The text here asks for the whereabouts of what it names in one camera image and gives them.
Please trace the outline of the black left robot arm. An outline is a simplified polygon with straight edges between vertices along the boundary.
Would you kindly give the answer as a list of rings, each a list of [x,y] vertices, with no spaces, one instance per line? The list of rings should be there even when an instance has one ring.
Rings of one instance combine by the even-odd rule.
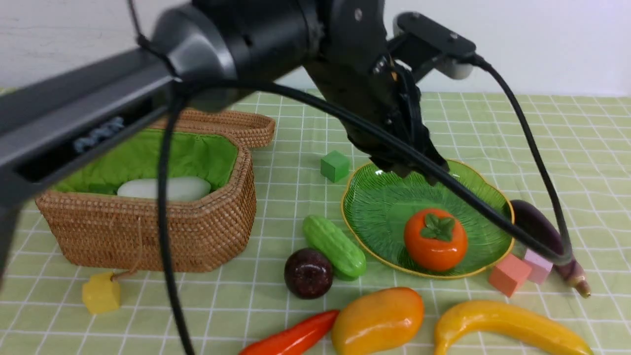
[[[1,97],[1,267],[20,209],[183,104],[218,111],[254,91],[306,95],[275,81],[304,67],[325,87],[352,143],[380,168],[444,182],[428,130],[396,114],[383,0],[192,0],[151,38]]]

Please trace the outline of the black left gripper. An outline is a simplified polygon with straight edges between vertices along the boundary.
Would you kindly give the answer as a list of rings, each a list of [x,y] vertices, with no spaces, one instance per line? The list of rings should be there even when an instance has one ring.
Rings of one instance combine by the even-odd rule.
[[[387,131],[449,171],[423,124],[412,75],[387,50],[345,61],[319,54],[306,62],[306,71],[325,101]]]

